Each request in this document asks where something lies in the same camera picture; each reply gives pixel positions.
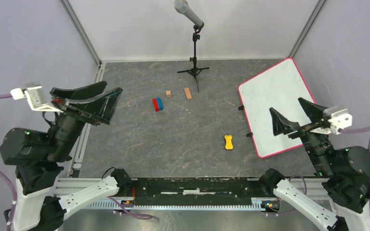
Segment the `pink-framed whiteboard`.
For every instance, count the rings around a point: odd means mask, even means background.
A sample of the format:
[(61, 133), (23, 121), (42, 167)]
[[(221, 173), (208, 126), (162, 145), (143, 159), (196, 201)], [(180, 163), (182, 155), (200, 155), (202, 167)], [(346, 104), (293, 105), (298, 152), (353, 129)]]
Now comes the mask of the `pink-framed whiteboard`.
[(314, 102), (296, 62), (287, 58), (243, 82), (238, 87), (250, 136), (260, 158), (268, 158), (302, 146), (299, 139), (274, 136), (269, 109), (275, 108), (288, 120), (300, 125), (310, 123), (298, 98)]

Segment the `red blue toy brick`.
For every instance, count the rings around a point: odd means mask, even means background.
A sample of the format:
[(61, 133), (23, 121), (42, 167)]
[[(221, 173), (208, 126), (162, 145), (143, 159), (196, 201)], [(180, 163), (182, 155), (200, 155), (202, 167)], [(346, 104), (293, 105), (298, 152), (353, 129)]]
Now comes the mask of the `red blue toy brick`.
[(164, 109), (163, 102), (160, 97), (153, 98), (152, 103), (156, 112), (162, 111)]

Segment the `yellow bone-shaped eraser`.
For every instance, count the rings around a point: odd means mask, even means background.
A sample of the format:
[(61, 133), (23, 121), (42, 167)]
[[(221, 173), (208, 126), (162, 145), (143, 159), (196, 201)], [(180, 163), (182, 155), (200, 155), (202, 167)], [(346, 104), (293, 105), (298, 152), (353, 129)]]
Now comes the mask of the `yellow bone-shaped eraser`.
[(225, 140), (225, 149), (226, 150), (233, 150), (233, 136), (232, 135), (224, 135)]

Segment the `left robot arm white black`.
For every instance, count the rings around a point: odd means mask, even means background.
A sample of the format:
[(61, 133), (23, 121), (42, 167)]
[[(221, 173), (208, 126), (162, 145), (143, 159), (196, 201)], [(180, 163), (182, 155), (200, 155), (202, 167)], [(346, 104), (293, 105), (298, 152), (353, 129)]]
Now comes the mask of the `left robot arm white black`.
[(4, 164), (15, 166), (17, 198), (8, 213), (12, 231), (54, 231), (77, 211), (100, 199), (132, 191), (132, 180), (116, 168), (98, 183), (64, 196), (51, 190), (85, 125), (108, 125), (122, 94), (107, 90), (100, 81), (77, 89), (51, 89), (47, 100), (39, 83), (11, 91), (15, 100), (26, 99), (33, 111), (55, 114), (47, 132), (13, 128), (5, 135), (0, 154)]

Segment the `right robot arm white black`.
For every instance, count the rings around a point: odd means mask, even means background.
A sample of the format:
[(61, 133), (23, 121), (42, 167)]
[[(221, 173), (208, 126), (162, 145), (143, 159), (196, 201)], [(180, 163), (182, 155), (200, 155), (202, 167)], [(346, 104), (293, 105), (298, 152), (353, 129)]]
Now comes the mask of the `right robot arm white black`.
[(362, 146), (335, 149), (330, 134), (341, 134), (352, 125), (347, 108), (324, 107), (298, 99), (310, 123), (289, 121), (270, 108), (273, 134), (300, 139), (322, 187), (334, 204), (329, 211), (298, 190), (280, 172), (271, 168), (259, 178), (259, 191), (286, 201), (323, 231), (370, 231), (370, 151)]

